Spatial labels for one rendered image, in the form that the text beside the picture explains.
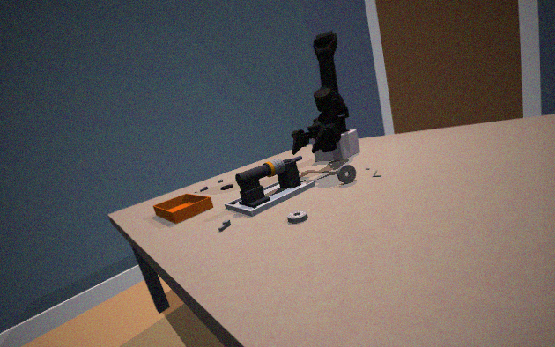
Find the orange-brown open tray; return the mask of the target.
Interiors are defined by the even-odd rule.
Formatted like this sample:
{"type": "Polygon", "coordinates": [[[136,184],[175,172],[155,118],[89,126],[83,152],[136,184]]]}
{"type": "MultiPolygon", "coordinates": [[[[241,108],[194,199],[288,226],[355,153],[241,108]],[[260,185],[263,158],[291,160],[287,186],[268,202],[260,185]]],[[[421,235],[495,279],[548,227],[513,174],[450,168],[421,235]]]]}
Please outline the orange-brown open tray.
{"type": "Polygon", "coordinates": [[[175,224],[213,208],[209,196],[184,194],[153,206],[156,216],[175,224]]]}

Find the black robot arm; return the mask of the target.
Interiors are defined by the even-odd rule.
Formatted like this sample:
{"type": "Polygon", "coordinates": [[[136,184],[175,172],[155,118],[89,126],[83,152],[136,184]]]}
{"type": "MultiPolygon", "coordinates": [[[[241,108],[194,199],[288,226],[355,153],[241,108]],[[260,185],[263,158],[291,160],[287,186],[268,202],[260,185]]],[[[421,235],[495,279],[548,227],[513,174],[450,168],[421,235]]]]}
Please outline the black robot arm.
{"type": "MultiPolygon", "coordinates": [[[[316,35],[313,46],[319,61],[322,82],[321,88],[314,92],[317,109],[321,112],[320,115],[327,116],[332,123],[335,123],[341,134],[350,131],[346,129],[345,123],[345,118],[349,117],[348,107],[344,103],[344,98],[339,94],[337,85],[334,61],[334,54],[337,50],[336,33],[329,31],[316,35]],[[339,116],[343,114],[345,115],[339,116]]],[[[337,144],[334,143],[326,144],[320,150],[331,152],[336,148],[337,144]]]]}

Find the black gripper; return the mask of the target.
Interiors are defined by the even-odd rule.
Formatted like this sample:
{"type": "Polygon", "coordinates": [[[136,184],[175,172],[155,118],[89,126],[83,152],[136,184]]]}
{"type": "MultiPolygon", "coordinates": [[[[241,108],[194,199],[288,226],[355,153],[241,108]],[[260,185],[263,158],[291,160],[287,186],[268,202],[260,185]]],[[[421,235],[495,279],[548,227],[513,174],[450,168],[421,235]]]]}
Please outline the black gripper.
{"type": "Polygon", "coordinates": [[[310,138],[314,138],[315,140],[312,153],[317,152],[326,144],[334,144],[341,139],[341,133],[337,126],[335,123],[332,123],[327,116],[320,115],[318,118],[313,119],[313,122],[314,124],[312,126],[307,127],[308,132],[299,129],[292,133],[293,155],[295,155],[301,147],[307,147],[310,138]]]}

